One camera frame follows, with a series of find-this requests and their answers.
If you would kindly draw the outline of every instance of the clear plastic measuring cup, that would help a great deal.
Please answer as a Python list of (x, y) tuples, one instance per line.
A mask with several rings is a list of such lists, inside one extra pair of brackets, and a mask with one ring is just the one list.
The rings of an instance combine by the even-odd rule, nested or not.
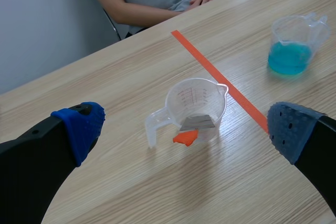
[(206, 79), (194, 78), (177, 83), (168, 92), (165, 107), (146, 118), (150, 148), (156, 145), (158, 128), (175, 124), (180, 129), (189, 116), (209, 115), (216, 127), (200, 130), (196, 141), (212, 139), (219, 131), (226, 110), (227, 93), (227, 85)]
[(330, 37), (328, 17), (316, 20), (316, 14), (288, 16), (272, 25), (272, 41), (268, 63), (275, 72), (297, 74), (303, 72), (315, 53)]

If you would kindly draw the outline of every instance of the dark blue gripper pad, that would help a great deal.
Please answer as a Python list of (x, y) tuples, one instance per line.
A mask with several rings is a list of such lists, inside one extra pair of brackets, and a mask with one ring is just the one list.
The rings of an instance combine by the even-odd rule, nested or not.
[(104, 108), (95, 102), (83, 102), (92, 106), (89, 115), (71, 109), (61, 109), (51, 115), (63, 120), (77, 167), (88, 156), (91, 144), (100, 136), (105, 121)]
[(270, 139), (292, 165), (299, 159), (317, 120), (323, 115), (289, 102), (278, 102), (268, 111)]

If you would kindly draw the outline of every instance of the orange object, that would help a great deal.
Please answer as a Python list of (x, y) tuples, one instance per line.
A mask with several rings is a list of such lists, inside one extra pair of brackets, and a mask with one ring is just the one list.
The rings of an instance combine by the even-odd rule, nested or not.
[(185, 144), (190, 146), (198, 137), (198, 130), (182, 132), (173, 138), (174, 143)]
[(266, 117), (242, 94), (233, 84), (226, 79), (208, 59), (204, 57), (179, 31), (175, 30), (172, 35), (187, 49), (192, 56), (218, 81), (229, 87), (229, 94), (238, 104), (260, 125), (268, 134)]

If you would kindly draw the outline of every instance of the pitcher handle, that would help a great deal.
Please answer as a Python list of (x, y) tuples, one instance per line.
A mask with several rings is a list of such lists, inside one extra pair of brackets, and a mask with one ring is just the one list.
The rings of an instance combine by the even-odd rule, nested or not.
[(167, 107), (164, 107), (152, 114), (150, 114), (145, 121), (147, 140), (150, 148), (156, 145), (156, 131), (158, 128), (172, 124)]

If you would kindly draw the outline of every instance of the orange tape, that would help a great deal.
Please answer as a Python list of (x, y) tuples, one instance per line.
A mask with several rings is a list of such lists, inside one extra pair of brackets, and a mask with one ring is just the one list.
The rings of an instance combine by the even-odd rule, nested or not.
[(172, 35), (187, 49), (192, 56), (218, 81), (229, 87), (229, 94), (238, 104), (260, 125), (268, 134), (266, 117), (242, 94), (233, 84), (226, 79), (214, 65), (208, 61), (179, 31), (173, 31)]

